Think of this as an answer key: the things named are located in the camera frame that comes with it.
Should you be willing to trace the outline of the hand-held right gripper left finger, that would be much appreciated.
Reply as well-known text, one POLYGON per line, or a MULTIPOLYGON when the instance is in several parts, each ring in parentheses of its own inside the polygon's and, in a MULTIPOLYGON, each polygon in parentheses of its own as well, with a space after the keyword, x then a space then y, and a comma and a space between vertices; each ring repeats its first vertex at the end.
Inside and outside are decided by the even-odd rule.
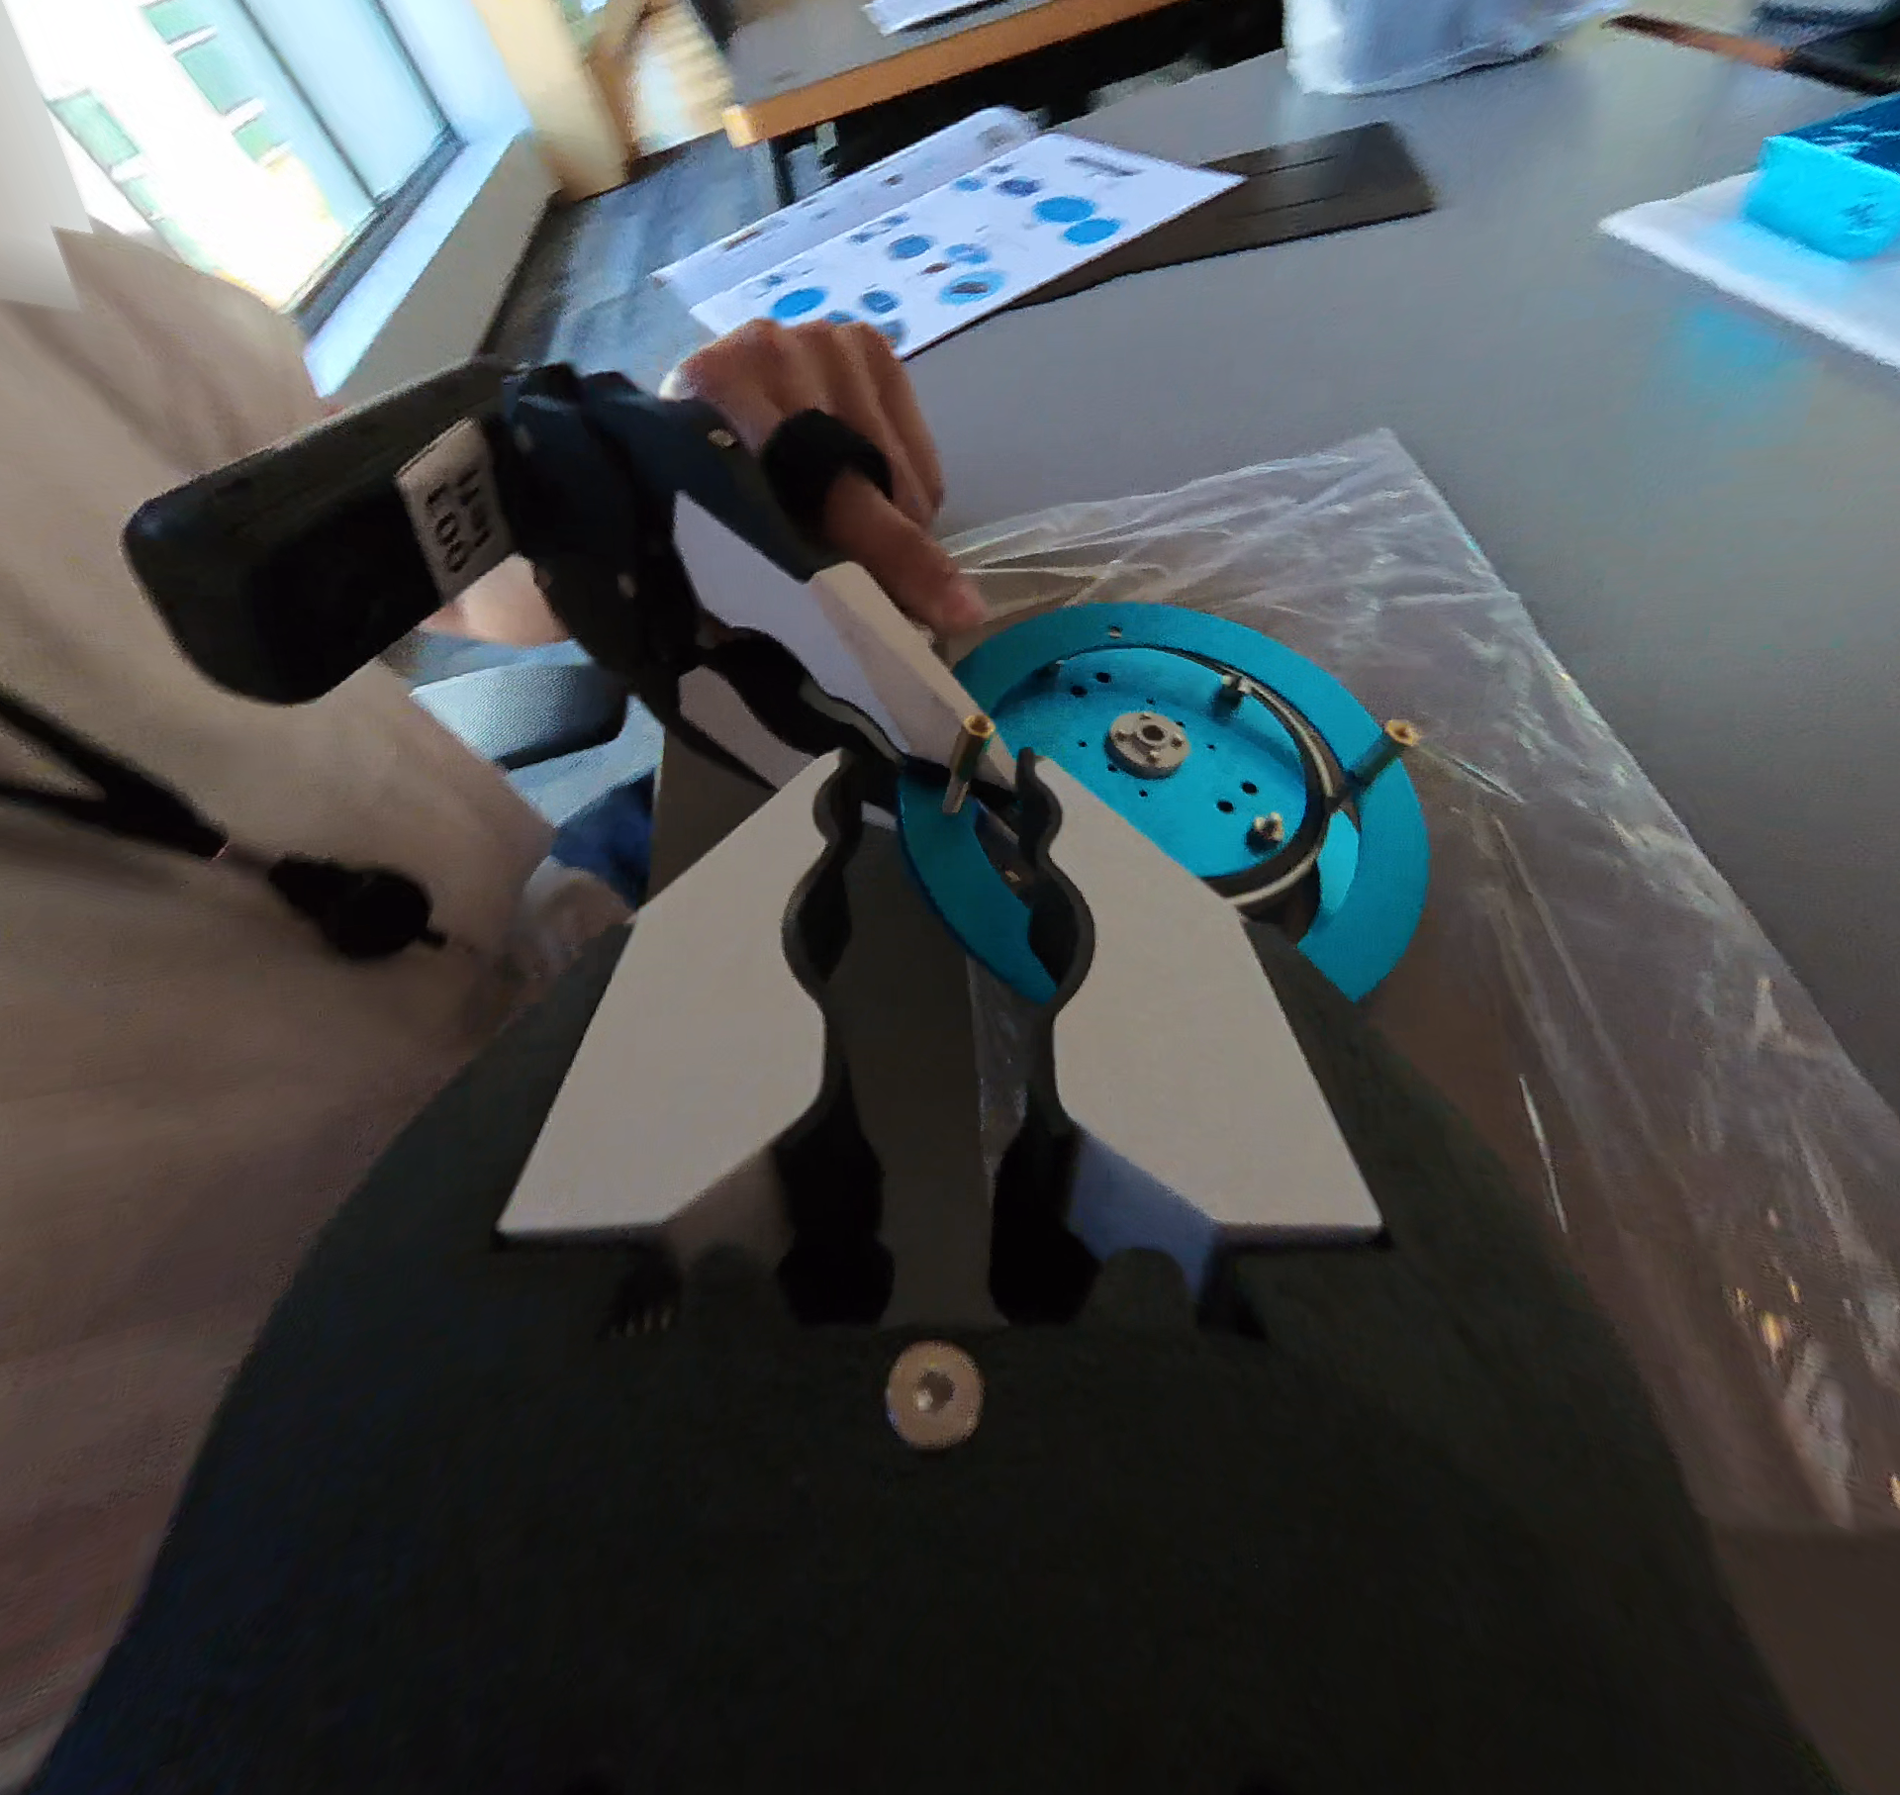
POLYGON ((640 1299, 742 1250, 803 1323, 887 1314, 882 1166, 830 1016, 860 840, 863 767, 822 753, 634 914, 502 1244, 623 1239, 640 1299))

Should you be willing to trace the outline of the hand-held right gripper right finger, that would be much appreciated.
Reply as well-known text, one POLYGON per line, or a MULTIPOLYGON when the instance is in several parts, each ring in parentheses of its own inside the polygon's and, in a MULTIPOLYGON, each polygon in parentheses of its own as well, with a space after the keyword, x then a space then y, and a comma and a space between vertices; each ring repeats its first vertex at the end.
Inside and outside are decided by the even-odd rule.
POLYGON ((1000 1314, 1080 1314, 1122 1253, 1164 1254, 1203 1303, 1241 1253, 1377 1244, 1377 1202, 1237 908, 1051 756, 1018 756, 1018 804, 1052 992, 989 1192, 1000 1314))

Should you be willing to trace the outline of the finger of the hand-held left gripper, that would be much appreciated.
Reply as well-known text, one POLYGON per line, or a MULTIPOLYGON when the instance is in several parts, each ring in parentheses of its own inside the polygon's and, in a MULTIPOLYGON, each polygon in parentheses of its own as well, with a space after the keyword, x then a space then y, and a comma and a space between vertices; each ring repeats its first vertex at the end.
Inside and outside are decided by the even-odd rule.
MULTIPOLYGON (((882 719, 912 762, 946 768, 964 716, 982 710, 970 688, 864 567, 849 561, 827 567, 807 580, 807 592, 869 686, 869 712, 882 719)), ((1015 759, 1000 729, 975 783, 1015 788, 1015 759)))

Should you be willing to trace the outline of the blue round metal turntable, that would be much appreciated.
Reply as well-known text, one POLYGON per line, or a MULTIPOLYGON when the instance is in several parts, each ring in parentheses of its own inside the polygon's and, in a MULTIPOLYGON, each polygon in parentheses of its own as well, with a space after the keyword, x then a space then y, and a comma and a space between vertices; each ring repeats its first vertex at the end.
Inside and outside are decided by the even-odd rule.
POLYGON ((1315 662, 1192 609, 1095 601, 1015 624, 954 676, 1007 753, 1064 767, 1237 911, 1283 926, 1346 999, 1398 965, 1428 888, 1422 807, 1401 762, 1340 801, 1377 725, 1315 662), (1230 719, 1222 670, 1253 683, 1230 719), (1283 814, 1285 840, 1249 853, 1261 810, 1283 814))

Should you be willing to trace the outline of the grey desk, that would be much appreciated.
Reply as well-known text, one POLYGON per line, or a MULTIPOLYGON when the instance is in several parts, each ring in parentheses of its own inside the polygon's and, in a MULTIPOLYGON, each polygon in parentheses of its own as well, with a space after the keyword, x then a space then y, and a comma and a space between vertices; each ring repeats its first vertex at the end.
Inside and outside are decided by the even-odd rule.
MULTIPOLYGON (((1835 100, 1622 33, 1408 99, 1276 60, 1085 138, 1213 160, 1389 120, 1437 209, 1112 281, 912 366, 954 527, 1389 430, 1896 1113, 1896 375, 1604 237, 1835 100)), ((1793 1707, 1896 1788, 1896 1533, 1717 1526, 1793 1707)))

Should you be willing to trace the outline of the person's left hand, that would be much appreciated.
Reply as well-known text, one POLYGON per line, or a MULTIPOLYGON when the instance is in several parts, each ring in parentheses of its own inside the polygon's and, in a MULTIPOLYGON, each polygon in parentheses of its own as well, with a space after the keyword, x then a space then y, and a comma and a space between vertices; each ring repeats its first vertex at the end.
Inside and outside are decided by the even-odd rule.
POLYGON ((936 439, 906 366, 873 328, 748 321, 682 358, 660 394, 715 407, 752 452, 812 407, 860 433, 887 457, 892 492, 845 472, 822 497, 816 534, 864 567, 910 619, 943 637, 982 630, 982 591, 936 540, 946 504, 936 439))

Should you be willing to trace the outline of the printed instruction sheet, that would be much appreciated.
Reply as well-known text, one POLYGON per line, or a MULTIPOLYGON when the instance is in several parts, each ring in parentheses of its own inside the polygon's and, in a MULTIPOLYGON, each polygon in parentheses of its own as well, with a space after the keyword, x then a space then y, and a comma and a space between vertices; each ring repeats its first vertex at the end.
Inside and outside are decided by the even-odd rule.
POLYGON ((869 325, 916 358, 1237 185, 986 108, 661 266, 657 284, 715 336, 869 325))

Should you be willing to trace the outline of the clear plastic bag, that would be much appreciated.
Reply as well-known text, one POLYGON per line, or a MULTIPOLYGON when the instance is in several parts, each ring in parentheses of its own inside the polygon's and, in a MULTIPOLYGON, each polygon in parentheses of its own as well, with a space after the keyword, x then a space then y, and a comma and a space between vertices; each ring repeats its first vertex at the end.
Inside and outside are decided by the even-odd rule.
POLYGON ((1237 619, 1419 728, 1370 1020, 1611 1318, 1704 1514, 1896 1530, 1896 1114, 1389 430, 948 534, 1000 633, 1237 619))

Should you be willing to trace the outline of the large window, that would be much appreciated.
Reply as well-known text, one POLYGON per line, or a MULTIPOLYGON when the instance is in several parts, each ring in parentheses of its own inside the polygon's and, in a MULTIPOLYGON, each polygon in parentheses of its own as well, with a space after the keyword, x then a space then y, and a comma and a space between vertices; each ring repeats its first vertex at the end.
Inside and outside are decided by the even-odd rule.
POLYGON ((2 0, 99 221, 309 336, 460 157, 385 0, 2 0))

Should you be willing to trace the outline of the person's beige shirt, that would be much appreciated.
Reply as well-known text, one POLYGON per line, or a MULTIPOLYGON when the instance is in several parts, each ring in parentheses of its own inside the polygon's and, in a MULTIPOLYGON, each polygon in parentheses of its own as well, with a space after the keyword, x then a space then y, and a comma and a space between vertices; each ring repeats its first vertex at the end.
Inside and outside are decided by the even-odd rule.
POLYGON ((2 1788, 95 1678, 202 1432, 368 1166, 600 929, 600 880, 382 658, 268 710, 202 680, 130 513, 326 413, 294 325, 111 230, 2 296, 2 688, 242 843, 385 864, 448 932, 359 965, 257 876, 2 810, 2 1788))

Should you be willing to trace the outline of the yellow pillar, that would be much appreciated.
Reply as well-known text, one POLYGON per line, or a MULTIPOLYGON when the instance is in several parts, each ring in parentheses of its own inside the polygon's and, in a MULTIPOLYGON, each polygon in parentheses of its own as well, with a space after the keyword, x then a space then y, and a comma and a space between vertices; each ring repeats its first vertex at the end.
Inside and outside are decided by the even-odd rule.
POLYGON ((593 200, 629 176, 629 142, 558 0, 469 0, 527 109, 563 200, 593 200))

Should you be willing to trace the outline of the black flat plate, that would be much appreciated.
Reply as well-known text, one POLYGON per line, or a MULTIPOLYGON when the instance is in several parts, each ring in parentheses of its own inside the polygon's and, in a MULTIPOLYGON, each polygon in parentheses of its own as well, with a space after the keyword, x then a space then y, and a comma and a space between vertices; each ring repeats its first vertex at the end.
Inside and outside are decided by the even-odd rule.
POLYGON ((1230 153, 1207 166, 1233 173, 1237 185, 1100 260, 1080 263, 1018 297, 1018 306, 1040 306, 1186 263, 1410 221, 1437 209, 1428 176, 1389 123, 1230 153))

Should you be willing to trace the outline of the white flat tray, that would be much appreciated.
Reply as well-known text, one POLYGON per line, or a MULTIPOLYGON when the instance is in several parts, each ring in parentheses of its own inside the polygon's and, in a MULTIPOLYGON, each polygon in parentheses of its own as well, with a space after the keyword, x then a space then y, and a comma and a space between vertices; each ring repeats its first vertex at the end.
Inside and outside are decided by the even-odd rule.
POLYGON ((1604 237, 1896 370, 1896 251, 1831 260, 1744 218, 1753 173, 1611 211, 1604 237))

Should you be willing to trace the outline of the set of blue metal parts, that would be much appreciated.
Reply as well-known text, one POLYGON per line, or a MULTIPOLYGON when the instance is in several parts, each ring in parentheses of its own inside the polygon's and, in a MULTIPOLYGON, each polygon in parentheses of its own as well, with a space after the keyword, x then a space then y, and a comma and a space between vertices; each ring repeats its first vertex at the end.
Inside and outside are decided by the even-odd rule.
POLYGON ((1769 138, 1743 218, 1825 260, 1896 251, 1896 96, 1769 138))

